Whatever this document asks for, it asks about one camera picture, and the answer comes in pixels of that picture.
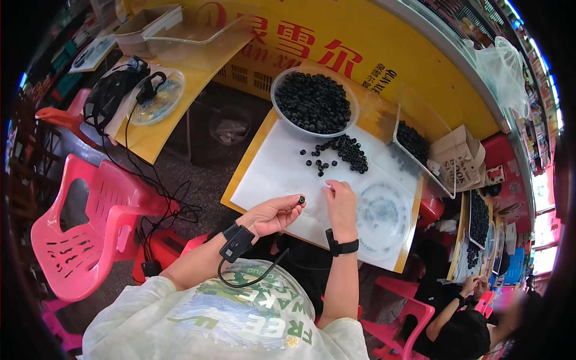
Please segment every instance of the red plastic chair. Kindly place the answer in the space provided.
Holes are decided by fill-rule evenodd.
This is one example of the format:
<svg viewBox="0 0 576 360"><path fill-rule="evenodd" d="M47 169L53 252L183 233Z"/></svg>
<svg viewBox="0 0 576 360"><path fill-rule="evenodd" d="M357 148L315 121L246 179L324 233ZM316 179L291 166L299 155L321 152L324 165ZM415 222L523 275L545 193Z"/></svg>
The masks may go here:
<svg viewBox="0 0 576 360"><path fill-rule="evenodd" d="M60 212L70 184L84 179L90 190L86 203L89 222L62 232ZM110 161L100 166L71 154L66 158L60 191L52 207L31 231L32 248L54 294L67 302L79 301L104 281L112 263L133 259L134 231L140 215L164 215L179 210Z"/></svg>
<svg viewBox="0 0 576 360"><path fill-rule="evenodd" d="M425 228L434 221L440 219L444 213L444 203L440 199L422 199L420 200L420 209L418 210L417 228Z"/></svg>
<svg viewBox="0 0 576 360"><path fill-rule="evenodd" d="M82 335L69 334L64 330L55 314L57 310L62 309L68 304L68 302L62 300L42 301L42 320L44 320L44 323L53 335L58 335L58 337L62 339L62 344L60 345L65 352L74 348L82 348Z"/></svg>
<svg viewBox="0 0 576 360"><path fill-rule="evenodd" d="M398 319L400 321L404 321L407 315L412 314L418 319L418 325L414 331L412 331L412 334L410 334L408 337L406 344L401 344L395 340L397 329L392 329L390 325L387 324L376 324L372 323L371 321L360 320L364 330L386 344L383 348L375 348L372 351L372 354L384 360L409 360L413 358L425 358L424 356L412 351L412 346L414 345L414 341L416 341L416 338L418 335L420 335L426 324L428 324L430 319L432 319L434 308L428 304L414 300L414 294L418 288L417 283L410 283L402 280L388 278L386 276L381 276L376 279L376 284L389 291L392 291L393 293L405 297L407 301L404 305L404 308L400 312ZM389 352L391 349L396 350L398 354L390 354Z"/></svg>
<svg viewBox="0 0 576 360"><path fill-rule="evenodd" d="M182 250L182 253L180 254L180 257L184 256L185 253L187 253L188 251L194 249L195 247L199 247L200 245L204 244L204 242L206 240L208 240L208 235L210 235L210 233L206 233L204 235L200 235L200 236L196 236L195 238L193 238L192 240L189 240L188 243L186 243L186 246L184 247L184 250Z"/></svg>
<svg viewBox="0 0 576 360"><path fill-rule="evenodd" d="M66 127L86 145L94 149L99 149L100 146L80 130L80 124L84 121L82 107L84 107L84 103L91 92L92 89L80 89L74 97L72 104L68 107L68 110L42 108L36 112L35 118L44 120L47 123Z"/></svg>
<svg viewBox="0 0 576 360"><path fill-rule="evenodd" d="M160 262L162 270L169 267L182 253L186 240L176 234L174 228L167 228L155 231L150 237L150 249L154 258ZM142 263L145 261L144 248L140 247L134 260L132 277L139 285L146 281L142 271Z"/></svg>

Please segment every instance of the wire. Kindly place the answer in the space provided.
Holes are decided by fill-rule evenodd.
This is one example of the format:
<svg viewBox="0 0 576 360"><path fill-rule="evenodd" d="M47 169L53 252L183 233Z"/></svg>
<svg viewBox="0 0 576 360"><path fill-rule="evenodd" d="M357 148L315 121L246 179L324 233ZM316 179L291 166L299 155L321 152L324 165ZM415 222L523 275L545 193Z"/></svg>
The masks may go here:
<svg viewBox="0 0 576 360"><path fill-rule="evenodd" d="M248 283L246 283L246 284L237 285L237 284L229 283L228 281L224 280L224 278L222 277L222 265L224 265L224 261L226 261L224 258L222 258L222 261L220 261L220 265L218 266L218 277L220 278L220 280L221 280L225 285L227 285L227 286L229 286L229 287L233 287L233 288L235 288L235 289L240 289L240 288L242 288L242 287L247 287L247 286L250 286L250 285L254 285L255 283L258 283L258 282L264 280L264 278L270 273L270 271L272 271L272 269L278 264L278 262L280 262L280 260L282 260L282 258L284 257L284 255L286 255L289 250L290 250L290 249L284 250L284 252L283 252L282 254L280 254L280 256L278 256L278 258L277 258L276 260L274 260L274 262L272 263L272 265L270 265L270 267L268 268L268 270L266 270L266 271L264 272L264 274L262 274L261 277L257 278L257 279L254 280L254 281L250 281L250 282L248 282Z"/></svg>
<svg viewBox="0 0 576 360"><path fill-rule="evenodd" d="M292 256L290 254L288 254L288 260L290 260L290 262L292 264L294 264L294 266L299 267L300 269L304 269L304 270L317 270L317 271L329 271L332 267L327 267L327 268L316 268L316 267L305 267L302 265L298 265L296 262L294 262L294 260L292 259Z"/></svg>
<svg viewBox="0 0 576 360"><path fill-rule="evenodd" d="M135 104L134 107L132 108L132 110L130 111L130 114L128 116L128 120L126 121L126 127L124 129L124 144L126 147L126 156L127 156L128 160L132 163L132 165L137 168L138 173L132 172L132 171L126 169L125 167L120 166L116 161L114 161L114 159L112 159L110 154L108 154L108 150L106 149L104 136L102 136L102 145L104 148L104 152L106 153L106 156L108 157L108 159L110 159L110 161L114 165L116 165L118 168L122 169L123 171L126 171L127 173L130 173L132 175L136 175L136 176L140 177L145 183L154 187L154 189L156 190L156 192L160 196L162 196L166 199L166 212L164 212L164 215L161 216L160 220L158 220L157 222L153 222L150 219L148 219L148 217L142 216L142 218L140 220L139 228L137 228L135 231L138 238L139 238L138 240L140 241L140 243L142 245L142 249L144 252L144 260L146 262L150 262L150 261L155 260L154 253L153 253L152 248L151 248L151 237L152 237L153 233L158 229L162 230L162 229L169 228L170 226L172 226L174 224L174 222L177 219L182 220L182 221L186 221L186 222L190 222L190 223L198 223L199 218L198 218L197 212L202 211L203 209L201 206L188 204L184 201L184 199L188 195L188 192L190 191L190 187L192 185L191 181L187 180L187 181L183 182L182 184L180 184L178 186L178 188L174 191L173 194L170 194L169 191L162 184L162 181L160 180L160 177L159 177L158 172L156 171L156 168L154 167L154 165L148 164L146 161L141 159L138 155L134 154L134 155L136 155L136 158L138 160L140 160L140 162L146 164L147 166L151 167L152 170L154 170L154 175L155 175L156 179L152 179L151 177L144 175L144 172L142 171L142 169L130 157L130 150L128 148L128 125L130 124L130 120L132 119L132 115L136 109L136 106L137 105ZM185 188L184 193L182 194L182 197L177 198L176 195L178 194L180 189L182 189L185 186L186 186L186 188ZM173 212L170 211L171 200L179 203L180 211L173 211ZM185 214L192 214L194 218L193 219L186 219L186 218L181 217L181 215L185 215ZM165 227L165 228L161 228L162 223L165 222L166 220L169 220L169 219L172 219L172 222L170 223L170 225ZM150 230L148 232L146 232L144 230L144 222L145 221L151 226Z"/></svg>

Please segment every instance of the yellow table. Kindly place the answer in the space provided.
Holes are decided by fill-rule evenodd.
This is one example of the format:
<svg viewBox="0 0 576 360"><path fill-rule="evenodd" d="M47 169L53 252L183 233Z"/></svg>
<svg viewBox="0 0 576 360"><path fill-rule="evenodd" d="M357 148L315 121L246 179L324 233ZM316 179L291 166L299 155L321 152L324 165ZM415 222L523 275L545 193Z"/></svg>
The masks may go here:
<svg viewBox="0 0 576 360"><path fill-rule="evenodd" d="M313 63L303 63L302 65L314 66ZM370 93L366 91L366 89L364 89L362 86L356 84L354 81L348 78L341 77L341 79L346 81L348 86L350 86L350 88L353 90L362 108L362 111L358 118L357 125L361 129L369 132L378 139L382 139L385 142L387 139L391 139L392 138L391 131L393 131L393 127L391 128L390 125L382 125L382 124L383 123L389 124L390 122L393 123L395 122L398 107L380 97L370 96ZM411 120L404 114L401 115L401 118L410 125L413 123L413 120ZM240 213L246 212L246 209L242 209L240 206L232 203L230 199L232 198L232 195L236 191L236 188L238 187L240 180L242 180L244 174L246 174L246 171L248 170L248 167L252 163L254 156L260 149L260 146L266 139L266 136L268 135L268 133L270 132L270 130L272 129L277 120L278 120L278 113L276 112L276 110L274 109L270 110L270 112L264 119L264 122L258 129L258 132L254 136L254 139L248 146L248 150L246 150L246 152L244 153L244 156L240 161L238 168L236 168L236 171L234 172L234 175L232 176L232 179L230 180L230 183L228 184L228 187L226 188L226 191L224 192L224 195L220 200L220 202L225 206L228 206L231 209L234 209ZM416 194L418 196L414 197L414 204L412 206L412 224L410 229L411 235L408 238L409 240L407 240L404 243L400 251L400 255L396 260L396 265L394 266L395 272L402 272L404 270L404 265L406 264L406 259L408 258L408 252L410 251L414 230L416 228L416 221L418 220L418 210L420 208L419 195L422 192L422 188L423 188L423 181L421 180L418 184L418 189L416 191Z"/></svg>
<svg viewBox="0 0 576 360"><path fill-rule="evenodd" d="M468 231L468 224L470 222L470 207L469 207L469 199L468 199L469 192L465 191L462 193L462 203L460 205L460 220L458 222L458 233L456 235L456 243L454 245L454 254L452 255L452 262L450 264L450 270L448 270L448 275L446 276L446 280L452 281L454 280L454 272L456 271L456 267L458 266L458 259L460 257L460 244L462 239L464 238L464 232ZM494 214L494 204L492 202L492 197L490 196L482 196L479 194L480 197L484 200L486 205L488 205L488 218L492 219ZM492 257L491 264L494 264L494 257ZM478 274L481 274L484 271L484 267L480 266L480 271Z"/></svg>
<svg viewBox="0 0 576 360"><path fill-rule="evenodd" d="M161 67L173 67L182 71L186 78L184 94L174 111L161 122L149 126L133 126L132 124L129 124L128 148L147 162L154 164L158 158L158 155L160 154L160 150L162 150L164 147L166 140L168 140L168 137L176 127L176 124L186 113L188 124L188 151L190 152L190 112L188 111L190 105L192 105L198 94L200 94L202 89L204 89L210 80L212 80L216 73L220 71L220 69L226 65L226 63L249 41L250 39L239 43L234 50L230 51L220 60L215 61L214 67L209 71L185 67L178 64L171 64L168 62L160 61L157 58L150 60L149 62L158 63ZM127 59L127 56L123 56L117 63L119 64L125 62ZM114 140L124 146L126 145L124 141L126 133L126 121L127 119L124 118L122 125L114 136Z"/></svg>

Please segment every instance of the red stool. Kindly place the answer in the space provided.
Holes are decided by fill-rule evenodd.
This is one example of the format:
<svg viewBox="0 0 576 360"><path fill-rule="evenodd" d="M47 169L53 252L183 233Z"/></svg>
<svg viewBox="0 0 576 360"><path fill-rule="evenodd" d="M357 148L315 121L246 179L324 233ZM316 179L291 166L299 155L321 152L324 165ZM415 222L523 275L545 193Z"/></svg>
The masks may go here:
<svg viewBox="0 0 576 360"><path fill-rule="evenodd" d="M444 203L440 199L422 199L420 200L420 209L418 210L417 228L425 228L434 221L440 219L444 213Z"/></svg>
<svg viewBox="0 0 576 360"><path fill-rule="evenodd" d="M174 228L155 231L150 239L150 248L154 258L160 262L163 270L178 259L185 246L186 240L178 236ZM139 285L146 281L141 265L144 261L144 249L140 246L132 268L132 277Z"/></svg>
<svg viewBox="0 0 576 360"><path fill-rule="evenodd" d="M406 343L401 344L396 340L397 329L390 329L388 324L376 324L372 323L371 321L360 320L364 330L385 344L383 348L375 348L372 351L372 354L384 360L408 360L413 358L425 358L421 354L412 351L412 346L414 345L414 341L416 341L418 335L420 335L426 324L428 324L428 321L432 319L434 308L428 304L414 300L414 294L418 288L417 283L410 283L402 280L388 278L386 276L381 276L376 279L376 284L389 291L392 291L395 294L405 297L407 301L404 305L404 308L400 312L398 319L400 321L404 321L406 316L411 314L416 316L418 319L418 325L412 331L412 334L410 334ZM392 349L394 349L397 354L390 354Z"/></svg>

